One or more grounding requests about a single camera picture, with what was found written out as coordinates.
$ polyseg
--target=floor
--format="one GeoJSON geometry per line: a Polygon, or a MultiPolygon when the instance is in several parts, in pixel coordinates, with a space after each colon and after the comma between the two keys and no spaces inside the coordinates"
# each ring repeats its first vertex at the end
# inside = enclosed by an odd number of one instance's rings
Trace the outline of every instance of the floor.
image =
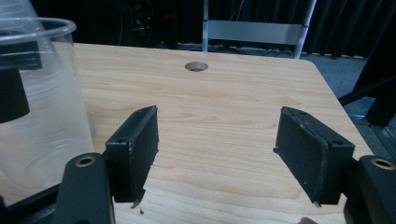
{"type": "MultiPolygon", "coordinates": [[[[183,50],[202,50],[201,45],[179,45],[183,50]]],[[[210,47],[211,52],[238,53],[246,55],[257,55],[266,57],[292,58],[291,52],[265,49],[235,49],[210,47]]],[[[328,82],[337,98],[350,93],[358,80],[358,77],[366,64],[367,60],[360,57],[341,57],[321,56],[316,54],[302,54],[300,59],[314,63],[325,80],[328,82]]],[[[376,156],[396,161],[396,117],[386,128],[373,127],[364,118],[374,99],[364,97],[344,107],[353,123],[358,128],[361,136],[376,156]]]]}

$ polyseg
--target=plastic cup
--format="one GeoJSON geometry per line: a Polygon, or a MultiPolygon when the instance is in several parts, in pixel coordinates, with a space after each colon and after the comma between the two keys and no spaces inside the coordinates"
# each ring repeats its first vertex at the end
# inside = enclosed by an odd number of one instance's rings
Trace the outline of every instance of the plastic cup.
{"type": "Polygon", "coordinates": [[[93,151],[75,29],[60,19],[0,19],[0,170],[25,194],[60,183],[69,160],[93,151]]]}

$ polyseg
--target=clear plastic cup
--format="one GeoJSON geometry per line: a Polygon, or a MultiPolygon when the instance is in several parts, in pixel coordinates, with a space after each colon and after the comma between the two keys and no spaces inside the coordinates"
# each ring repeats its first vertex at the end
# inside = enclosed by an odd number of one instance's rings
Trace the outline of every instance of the clear plastic cup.
{"type": "MultiPolygon", "coordinates": [[[[0,19],[0,83],[1,74],[19,73],[30,110],[0,122],[0,170],[25,194],[60,183],[69,160],[93,151],[71,36],[75,29],[72,21],[60,19],[0,19]]],[[[2,97],[0,114],[15,110],[1,108],[7,93],[2,97]]]]}

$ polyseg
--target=wooden table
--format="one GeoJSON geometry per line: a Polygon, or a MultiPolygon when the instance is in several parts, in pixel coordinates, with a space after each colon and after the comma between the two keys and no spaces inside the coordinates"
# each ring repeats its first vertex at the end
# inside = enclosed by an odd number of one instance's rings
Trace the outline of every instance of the wooden table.
{"type": "MultiPolygon", "coordinates": [[[[304,110],[370,154],[318,69],[292,59],[76,44],[98,152],[135,110],[159,108],[159,153],[139,209],[117,223],[343,223],[343,203],[316,208],[273,152],[283,105],[304,110]],[[185,64],[203,62],[203,72],[185,64]]],[[[0,175],[8,204],[23,198],[0,175]]]]}

